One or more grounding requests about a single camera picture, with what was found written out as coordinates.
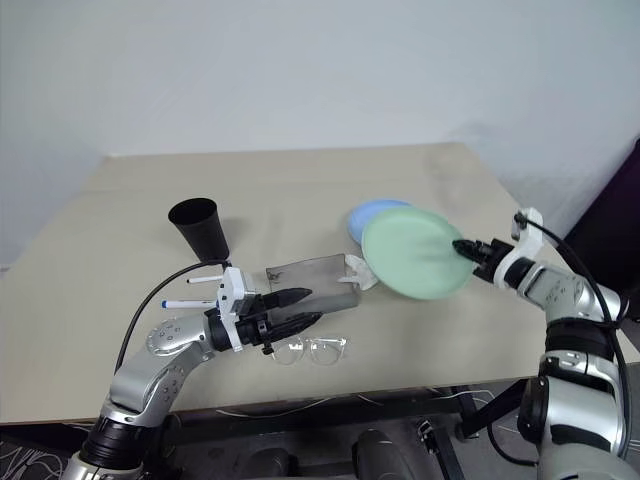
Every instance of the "white wall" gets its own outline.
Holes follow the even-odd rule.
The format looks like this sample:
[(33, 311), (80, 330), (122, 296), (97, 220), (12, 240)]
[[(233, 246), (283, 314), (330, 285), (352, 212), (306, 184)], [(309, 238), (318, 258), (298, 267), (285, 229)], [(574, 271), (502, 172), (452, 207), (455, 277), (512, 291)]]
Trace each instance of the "white wall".
[(1, 1), (0, 263), (105, 154), (460, 139), (564, 233), (640, 132), (637, 0)]

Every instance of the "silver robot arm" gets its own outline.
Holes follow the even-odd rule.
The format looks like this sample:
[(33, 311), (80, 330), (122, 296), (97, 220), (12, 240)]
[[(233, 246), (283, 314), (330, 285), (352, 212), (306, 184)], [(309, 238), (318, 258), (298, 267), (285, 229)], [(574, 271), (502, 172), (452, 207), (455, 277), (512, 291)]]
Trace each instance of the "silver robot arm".
[(138, 478), (153, 431), (169, 413), (189, 373), (213, 353), (204, 314), (167, 320), (153, 329), (145, 347), (113, 377), (98, 422), (62, 478)]
[(311, 293), (304, 288), (258, 295), (248, 275), (228, 267), (218, 289), (218, 306), (208, 312), (166, 320), (147, 336), (143, 348), (113, 377), (100, 417), (82, 449), (74, 454), (63, 480), (133, 480), (143, 472), (143, 459), (154, 433), (184, 382), (214, 351), (263, 344), (296, 334), (321, 313), (301, 313), (272, 325), (268, 310), (298, 302)]
[[(534, 209), (519, 212), (541, 225)], [(538, 377), (529, 380), (518, 417), (522, 436), (540, 452), (538, 478), (640, 479), (620, 458), (624, 404), (618, 366), (601, 305), (580, 275), (531, 260), (542, 232), (514, 221), (515, 247), (494, 239), (457, 240), (456, 251), (478, 264), (474, 274), (497, 287), (515, 289), (541, 308), (547, 322)], [(624, 313), (620, 297), (600, 287), (611, 318)]]

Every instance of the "table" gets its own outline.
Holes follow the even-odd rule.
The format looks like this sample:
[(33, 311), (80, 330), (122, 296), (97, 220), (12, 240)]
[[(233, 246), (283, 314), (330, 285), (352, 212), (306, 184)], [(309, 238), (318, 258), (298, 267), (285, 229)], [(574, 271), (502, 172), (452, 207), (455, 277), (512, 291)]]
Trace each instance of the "table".
[[(131, 314), (162, 278), (196, 261), (167, 220), (193, 196), (216, 200), (234, 265), (263, 291), (267, 266), (359, 253), (346, 218), (366, 200), (404, 199), (485, 241), (509, 239), (517, 208), (461, 144), (107, 158), (0, 284), (0, 422), (97, 416)], [(550, 247), (540, 258), (563, 264)], [(167, 287), (129, 353), (170, 316), (161, 298), (206, 298), (213, 288)], [(221, 353), (191, 374), (174, 410), (529, 376), (545, 321), (514, 292), (474, 278), (428, 302), (379, 285), (309, 333), (347, 336), (345, 358), (282, 366), (257, 348)], [(640, 360), (622, 335), (621, 343), (628, 361)]]

